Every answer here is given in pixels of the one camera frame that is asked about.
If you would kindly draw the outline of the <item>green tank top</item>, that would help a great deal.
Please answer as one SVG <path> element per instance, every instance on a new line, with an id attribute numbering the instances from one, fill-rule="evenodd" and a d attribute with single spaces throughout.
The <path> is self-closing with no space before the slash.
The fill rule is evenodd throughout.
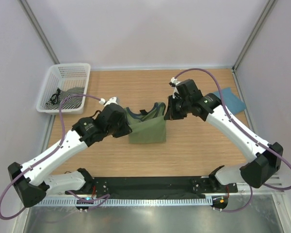
<path id="1" fill-rule="evenodd" d="M 166 105 L 155 102 L 150 111 L 145 109 L 134 113 L 126 107 L 125 116 L 132 132 L 129 134 L 130 144 L 153 144 L 166 142 L 166 121 L 164 120 Z"/>

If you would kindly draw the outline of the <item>blue tank top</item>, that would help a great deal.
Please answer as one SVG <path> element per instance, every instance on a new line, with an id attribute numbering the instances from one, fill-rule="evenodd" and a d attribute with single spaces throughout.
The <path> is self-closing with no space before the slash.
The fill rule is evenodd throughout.
<path id="1" fill-rule="evenodd" d="M 227 108 L 233 115 L 246 110 L 246 105 L 235 94 L 232 93 L 231 88 L 222 89 L 222 94 Z"/>

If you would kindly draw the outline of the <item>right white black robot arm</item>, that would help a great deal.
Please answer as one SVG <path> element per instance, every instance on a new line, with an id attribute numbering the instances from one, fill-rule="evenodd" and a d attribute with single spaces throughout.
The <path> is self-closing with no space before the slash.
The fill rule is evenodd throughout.
<path id="1" fill-rule="evenodd" d="M 166 120 L 184 119 L 188 114 L 220 130 L 246 158 L 245 164 L 220 166 L 210 175 L 209 187 L 222 191 L 227 184 L 245 182 L 260 188 L 280 168 L 281 161 L 272 153 L 282 155 L 279 143 L 269 144 L 240 122 L 229 110 L 225 111 L 221 99 L 215 94 L 203 95 L 192 79 L 178 81 L 172 78 L 174 92 L 168 97 Z"/>

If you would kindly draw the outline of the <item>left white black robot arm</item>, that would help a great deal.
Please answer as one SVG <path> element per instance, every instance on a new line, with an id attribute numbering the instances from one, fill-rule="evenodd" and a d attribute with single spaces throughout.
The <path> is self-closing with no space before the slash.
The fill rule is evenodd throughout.
<path id="1" fill-rule="evenodd" d="M 94 186 L 90 173 L 79 168 L 74 172 L 52 175 L 52 172 L 66 160 L 87 149 L 94 143 L 111 135 L 119 138 L 132 132 L 124 109 L 116 104 L 107 104 L 97 117 L 83 117 L 65 133 L 63 139 L 33 158 L 8 166 L 10 178 L 24 207 L 29 208 L 41 202 L 47 195 L 77 191 L 88 194 Z"/>

